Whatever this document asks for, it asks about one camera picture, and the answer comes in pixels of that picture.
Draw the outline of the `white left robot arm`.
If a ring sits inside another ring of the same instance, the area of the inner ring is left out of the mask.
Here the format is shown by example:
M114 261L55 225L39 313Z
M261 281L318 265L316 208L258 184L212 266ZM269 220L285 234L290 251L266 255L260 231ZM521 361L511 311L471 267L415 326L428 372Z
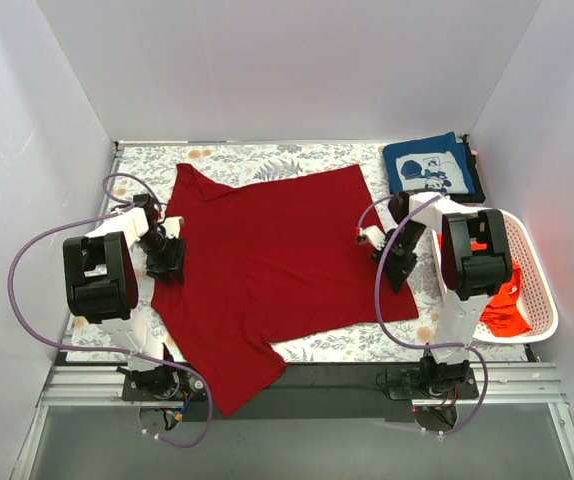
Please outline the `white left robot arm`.
M139 289L130 249L146 256L146 274L166 285L184 283L186 240L184 219L161 218L150 194L133 197L134 206L108 219L85 236L63 243L67 303L72 314L84 317L127 351L128 374L144 374L145 387L160 400L172 398L180 386L178 373L162 360L169 350L135 312Z

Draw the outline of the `floral patterned table cloth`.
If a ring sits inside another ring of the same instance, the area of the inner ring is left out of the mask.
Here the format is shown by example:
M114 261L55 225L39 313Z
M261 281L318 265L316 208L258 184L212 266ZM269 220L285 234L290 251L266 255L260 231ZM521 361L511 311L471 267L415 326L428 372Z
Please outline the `floral patterned table cloth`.
M131 174L146 182L160 200L167 202L176 179L179 163L191 164L208 178L232 187L253 183L289 179L298 176L343 168L358 164L372 200L359 207L356 218L366 205L389 193L386 169L382 160L383 146L377 143L344 144L239 144L239 145L141 145L119 146L112 172ZM131 179L113 180L112 194L128 199L143 191ZM432 252L431 231L426 230L416 247L418 263L409 277L419 317L388 324L388 330L399 340L413 344L428 344L433 339L442 311L442 297L437 283ZM138 312L151 331L162 341L176 361L181 352L168 336L150 302L154 283L143 271L144 257L135 248L132 258L136 263L140 305ZM78 346L113 346L111 338L87 323L82 317L70 320L66 340ZM272 345L287 362L414 362L419 350L401 348L386 337L377 324L357 324L343 329L319 333L309 337ZM526 361L522 345L476 343L475 348L487 362ZM108 352L68 352L69 363L115 363L123 356Z

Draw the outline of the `aluminium frame rail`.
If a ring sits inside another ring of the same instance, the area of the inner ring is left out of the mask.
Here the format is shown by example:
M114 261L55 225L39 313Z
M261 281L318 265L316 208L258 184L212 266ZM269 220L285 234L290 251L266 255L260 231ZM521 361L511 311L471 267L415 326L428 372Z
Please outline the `aluminium frame rail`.
M268 393L366 390L378 392L398 363L290 364ZM564 403L566 393L551 363L493 362L485 401L492 404ZM45 406L153 406L155 397L132 388L113 365L56 366L39 398Z

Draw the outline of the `dark red t-shirt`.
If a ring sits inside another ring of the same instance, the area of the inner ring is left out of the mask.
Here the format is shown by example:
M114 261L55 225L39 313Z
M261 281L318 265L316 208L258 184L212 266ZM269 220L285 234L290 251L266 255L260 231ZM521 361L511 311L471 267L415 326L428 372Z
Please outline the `dark red t-shirt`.
M377 224L361 169L233 188L181 164L168 203L182 216L185 283L157 283L152 307L230 416L276 381L272 345L377 321L376 264L355 241ZM381 282L385 321L414 319L411 289Z

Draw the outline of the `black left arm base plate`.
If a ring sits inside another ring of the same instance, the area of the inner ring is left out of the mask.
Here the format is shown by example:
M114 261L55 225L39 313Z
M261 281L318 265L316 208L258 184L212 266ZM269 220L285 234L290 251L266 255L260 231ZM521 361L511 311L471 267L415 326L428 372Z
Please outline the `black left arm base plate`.
M158 366L145 372L131 371L117 367L116 372L124 377L121 398L125 401L205 401L205 383L193 374Z

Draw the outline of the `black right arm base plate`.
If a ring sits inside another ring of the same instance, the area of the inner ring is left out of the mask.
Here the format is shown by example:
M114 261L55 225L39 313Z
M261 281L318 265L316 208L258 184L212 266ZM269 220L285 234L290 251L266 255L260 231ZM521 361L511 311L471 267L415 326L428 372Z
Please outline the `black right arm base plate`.
M474 400L479 387L469 361L433 368L418 363L386 365L375 377L375 384L392 400L430 399Z

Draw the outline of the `orange t-shirt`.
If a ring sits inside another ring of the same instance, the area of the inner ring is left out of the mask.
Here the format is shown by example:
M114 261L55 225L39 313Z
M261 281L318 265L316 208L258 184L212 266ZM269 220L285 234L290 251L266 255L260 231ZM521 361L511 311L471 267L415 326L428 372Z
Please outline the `orange t-shirt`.
M518 300L521 294L521 274L520 265L512 260L510 280L501 286L482 313L481 321L497 337L516 337L532 330L518 309Z

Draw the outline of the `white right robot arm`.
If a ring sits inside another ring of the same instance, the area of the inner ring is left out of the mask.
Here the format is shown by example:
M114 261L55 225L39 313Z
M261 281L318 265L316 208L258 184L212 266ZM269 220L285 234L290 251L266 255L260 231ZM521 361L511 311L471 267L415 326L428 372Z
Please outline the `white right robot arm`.
M400 284L413 270L410 264L415 243L421 236L412 226L441 235L440 275L446 287L443 310L433 342L413 345L393 342L408 349L422 350L435 363L419 373L421 389L431 397L442 397L456 384L451 365L469 360L476 326L491 298L512 276L513 264L503 214L497 209L468 207L437 192L399 193L386 198L397 223L391 235L376 226L357 228L359 240L366 240L380 255L374 286L376 318L386 330L381 307L381 279L387 264Z

